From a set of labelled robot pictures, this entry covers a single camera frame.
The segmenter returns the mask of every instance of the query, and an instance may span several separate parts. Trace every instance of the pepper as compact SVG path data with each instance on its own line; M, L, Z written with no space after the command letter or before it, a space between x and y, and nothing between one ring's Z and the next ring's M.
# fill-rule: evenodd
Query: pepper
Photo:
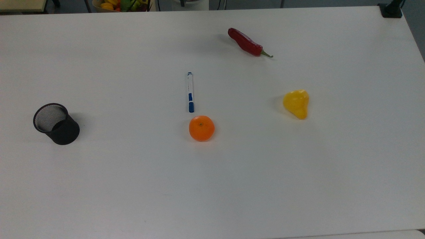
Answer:
M303 120L307 117L309 99L310 96L306 90L291 91L283 97L283 106L298 119Z
M251 38L243 34L242 32L229 28L227 31L229 36L236 41L236 43L242 48L242 50L253 54L254 56L259 57L260 55L265 55L268 57L273 57L263 51L263 47L257 43L255 43Z

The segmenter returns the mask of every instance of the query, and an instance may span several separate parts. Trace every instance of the chili pepper stem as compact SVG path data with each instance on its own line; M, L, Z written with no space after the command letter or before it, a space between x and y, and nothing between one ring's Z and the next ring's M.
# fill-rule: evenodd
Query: chili pepper stem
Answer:
M270 58L273 58L273 56L270 56L269 54L267 54L265 51L263 51L263 50L261 50L261 53L260 53L261 55L264 55L264 56L267 56L267 57L270 57Z

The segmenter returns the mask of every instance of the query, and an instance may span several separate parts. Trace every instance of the table surface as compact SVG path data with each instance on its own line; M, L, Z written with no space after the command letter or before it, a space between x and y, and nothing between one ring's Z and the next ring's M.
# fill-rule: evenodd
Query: table surface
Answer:
M2 11L44 11L46 0L1 0Z
M370 6L0 19L2 239L425 228L425 64L404 18ZM229 27L275 57L242 51ZM299 88L306 120L282 106ZM34 129L50 102L79 123L75 142ZM208 142L188 133L196 115L215 122Z
M425 235L417 230L389 231L374 233L357 233L333 236L309 236L307 239L425 239Z

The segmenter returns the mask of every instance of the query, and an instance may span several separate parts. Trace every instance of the pen holder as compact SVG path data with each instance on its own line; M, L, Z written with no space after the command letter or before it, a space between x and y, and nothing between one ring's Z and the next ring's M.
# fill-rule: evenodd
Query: pen holder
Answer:
M60 104L51 103L41 107L34 115L34 127L59 145L72 143L79 134L79 126L68 110Z

